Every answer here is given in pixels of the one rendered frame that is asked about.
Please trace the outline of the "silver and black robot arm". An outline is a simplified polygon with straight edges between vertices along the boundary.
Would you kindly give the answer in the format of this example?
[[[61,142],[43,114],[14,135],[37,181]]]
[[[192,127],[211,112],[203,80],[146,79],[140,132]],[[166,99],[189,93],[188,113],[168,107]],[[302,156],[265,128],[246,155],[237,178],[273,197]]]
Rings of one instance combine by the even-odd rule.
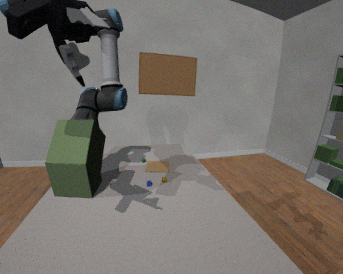
[[[47,5],[50,2],[51,0],[0,0],[0,11],[7,19],[9,34],[23,39],[47,24]],[[111,30],[94,28],[91,35],[98,35],[101,39],[103,84],[101,91],[95,87],[82,91],[76,112],[70,120],[95,120],[99,126],[99,112],[118,111],[126,107],[127,90],[119,79],[117,39],[123,31],[119,12],[115,8],[94,12],[99,18],[108,19],[106,23],[111,27]]]

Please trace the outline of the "tan flat mat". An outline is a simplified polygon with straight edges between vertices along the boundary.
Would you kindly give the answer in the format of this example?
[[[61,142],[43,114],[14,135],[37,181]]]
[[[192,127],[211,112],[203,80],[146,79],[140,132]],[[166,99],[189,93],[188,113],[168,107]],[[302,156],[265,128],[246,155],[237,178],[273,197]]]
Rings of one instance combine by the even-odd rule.
[[[169,161],[148,161],[145,172],[169,173]]]

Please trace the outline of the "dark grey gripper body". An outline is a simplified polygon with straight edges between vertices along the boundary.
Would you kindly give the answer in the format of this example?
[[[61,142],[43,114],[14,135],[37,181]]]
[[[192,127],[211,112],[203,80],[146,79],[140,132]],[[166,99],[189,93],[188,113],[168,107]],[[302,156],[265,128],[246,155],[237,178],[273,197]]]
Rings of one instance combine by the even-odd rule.
[[[75,1],[81,8],[88,7],[95,14],[86,2]],[[55,40],[62,38],[62,40],[75,41],[76,43],[89,42],[94,29],[92,25],[71,23],[68,16],[66,22],[64,22],[63,11],[56,3],[56,0],[51,0],[50,4],[47,5],[46,21],[48,22],[49,32]]]

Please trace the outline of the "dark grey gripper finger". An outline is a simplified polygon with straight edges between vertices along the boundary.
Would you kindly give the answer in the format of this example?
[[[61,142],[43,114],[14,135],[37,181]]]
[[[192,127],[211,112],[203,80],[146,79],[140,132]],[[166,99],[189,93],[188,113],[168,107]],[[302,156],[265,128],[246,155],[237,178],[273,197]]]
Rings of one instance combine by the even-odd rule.
[[[81,74],[79,73],[79,70],[89,65],[89,57],[81,54],[77,45],[73,42],[67,44],[65,40],[62,40],[62,38],[60,40],[55,40],[53,38],[53,42],[63,63],[67,66],[80,85],[84,87],[85,83]]]
[[[75,0],[56,0],[56,3],[61,7],[64,14],[64,22],[67,20],[67,16],[71,23],[83,23],[86,25],[92,25],[93,28],[111,30],[107,25],[105,18],[99,18],[93,12],[87,8],[81,8]]]

